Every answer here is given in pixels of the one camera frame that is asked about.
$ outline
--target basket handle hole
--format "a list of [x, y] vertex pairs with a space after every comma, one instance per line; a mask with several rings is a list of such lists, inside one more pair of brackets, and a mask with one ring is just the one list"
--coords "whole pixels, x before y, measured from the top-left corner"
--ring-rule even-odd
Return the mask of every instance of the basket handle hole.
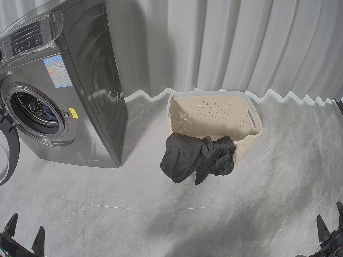
[[254, 120], [252, 119], [252, 115], [251, 115], [251, 112], [250, 112], [249, 109], [248, 109], [248, 114], [249, 114], [250, 122], [252, 124], [252, 129], [255, 130], [256, 129], [256, 125], [255, 125]]

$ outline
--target yellow warning sticker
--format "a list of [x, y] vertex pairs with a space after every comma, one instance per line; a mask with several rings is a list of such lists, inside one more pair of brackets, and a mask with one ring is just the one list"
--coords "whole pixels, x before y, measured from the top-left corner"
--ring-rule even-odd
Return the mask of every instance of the yellow warning sticker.
[[76, 113], [74, 108], [70, 108], [69, 110], [71, 112], [71, 115], [73, 115], [73, 118], [79, 119], [78, 114]]

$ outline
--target display panel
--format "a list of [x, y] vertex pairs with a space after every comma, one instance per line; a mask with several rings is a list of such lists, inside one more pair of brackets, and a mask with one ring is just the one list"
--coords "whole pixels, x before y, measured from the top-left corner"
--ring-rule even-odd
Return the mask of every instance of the display panel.
[[13, 56], [42, 45], [43, 38], [40, 22], [31, 23], [20, 31], [11, 34], [11, 44]]

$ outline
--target gray marble floor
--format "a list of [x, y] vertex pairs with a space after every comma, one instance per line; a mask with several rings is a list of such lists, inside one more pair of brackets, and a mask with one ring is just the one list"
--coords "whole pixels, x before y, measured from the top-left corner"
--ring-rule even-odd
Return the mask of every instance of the gray marble floor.
[[0, 187], [0, 224], [19, 214], [15, 238], [31, 248], [39, 226], [46, 256], [296, 256], [317, 248], [315, 219], [337, 228], [343, 201], [343, 117], [336, 104], [270, 92], [252, 97], [263, 124], [234, 171], [174, 184], [159, 168], [169, 94], [127, 102], [120, 169], [39, 159], [23, 142]]

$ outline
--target washing machine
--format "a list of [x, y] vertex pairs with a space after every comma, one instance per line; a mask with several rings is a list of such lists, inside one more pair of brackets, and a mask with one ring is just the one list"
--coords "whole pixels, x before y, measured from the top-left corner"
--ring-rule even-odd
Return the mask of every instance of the washing machine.
[[128, 112], [105, 0], [36, 8], [0, 35], [0, 52], [0, 185], [15, 170], [19, 138], [41, 159], [119, 168]]

